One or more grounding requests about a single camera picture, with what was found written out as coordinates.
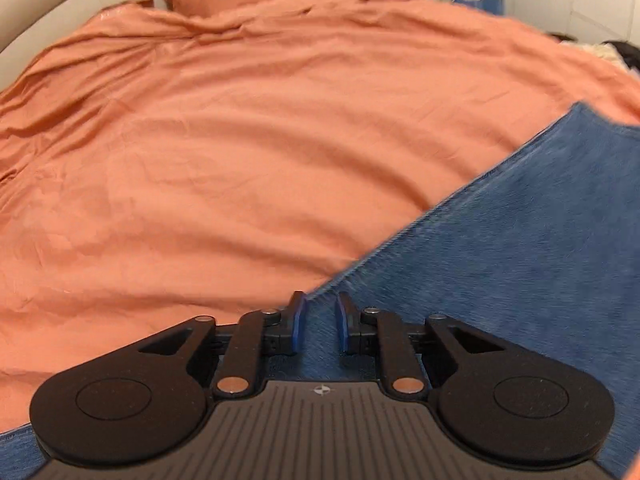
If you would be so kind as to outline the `blue denim jeans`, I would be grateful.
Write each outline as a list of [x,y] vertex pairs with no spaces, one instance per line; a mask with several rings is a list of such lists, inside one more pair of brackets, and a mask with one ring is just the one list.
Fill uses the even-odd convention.
[[[614,400],[591,460],[503,466],[419,402],[386,396],[375,360],[341,352],[336,298],[443,314],[593,376]],[[75,465],[32,423],[1,438],[6,479],[615,479],[639,449],[639,131],[585,104],[306,297],[302,346],[254,396],[214,404],[195,436],[142,463]]]

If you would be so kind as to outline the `orange duvet cover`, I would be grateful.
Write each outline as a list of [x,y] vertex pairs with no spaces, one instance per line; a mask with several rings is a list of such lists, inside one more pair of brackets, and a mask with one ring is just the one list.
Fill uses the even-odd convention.
[[51,375],[313,289],[584,101],[639,81],[436,0],[112,6],[1,95],[1,427]]

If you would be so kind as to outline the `cream clothes pile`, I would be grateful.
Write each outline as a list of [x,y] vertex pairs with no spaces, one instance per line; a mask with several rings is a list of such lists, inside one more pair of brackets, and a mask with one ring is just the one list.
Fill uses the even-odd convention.
[[587,44],[580,42],[575,37],[548,32],[548,36],[561,44],[571,44],[575,48],[584,50],[597,58],[608,61],[631,72],[639,73],[640,50],[634,44],[627,41],[606,40],[600,44]]

